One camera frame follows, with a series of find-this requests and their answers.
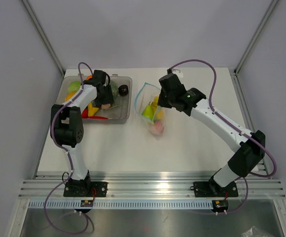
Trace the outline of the yellow banana bunch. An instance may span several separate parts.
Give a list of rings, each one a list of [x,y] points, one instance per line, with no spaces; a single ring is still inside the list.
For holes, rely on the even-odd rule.
[[[164,117],[163,109],[160,106],[158,106],[158,99],[159,97],[156,96],[154,97],[153,101],[149,103],[149,105],[152,108],[152,112],[153,112],[153,115],[152,115],[153,121],[162,120]]]

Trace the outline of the clear zip top bag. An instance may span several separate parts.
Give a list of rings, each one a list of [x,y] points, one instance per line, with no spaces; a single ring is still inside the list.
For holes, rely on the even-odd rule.
[[[145,82],[134,101],[136,114],[142,119],[145,127],[153,136],[162,136],[165,131],[165,111],[158,106],[160,92],[160,88]]]

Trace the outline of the green apple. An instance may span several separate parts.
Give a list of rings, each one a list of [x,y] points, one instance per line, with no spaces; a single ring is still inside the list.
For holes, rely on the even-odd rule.
[[[147,105],[145,107],[144,111],[142,112],[142,116],[144,116],[150,120],[153,120],[153,117],[154,117],[153,107],[151,105]]]

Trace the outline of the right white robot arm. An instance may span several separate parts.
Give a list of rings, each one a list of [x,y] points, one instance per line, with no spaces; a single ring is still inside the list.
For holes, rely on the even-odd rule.
[[[227,164],[218,170],[207,182],[204,190],[216,197],[226,191],[227,186],[238,178],[245,178],[263,159],[265,135],[255,133],[232,120],[222,119],[218,110],[210,107],[205,94],[196,88],[186,90],[176,74],[163,76],[159,83],[161,92],[158,105],[184,112],[218,135],[233,151]]]

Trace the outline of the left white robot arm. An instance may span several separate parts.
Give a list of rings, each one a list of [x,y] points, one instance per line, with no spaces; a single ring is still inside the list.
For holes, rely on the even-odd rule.
[[[104,71],[95,70],[91,79],[82,79],[73,97],[51,108],[50,135],[55,145],[65,152],[70,168],[65,191],[82,197],[89,195],[93,188],[80,148],[84,135],[82,112],[91,102],[98,106],[114,103],[110,76]]]

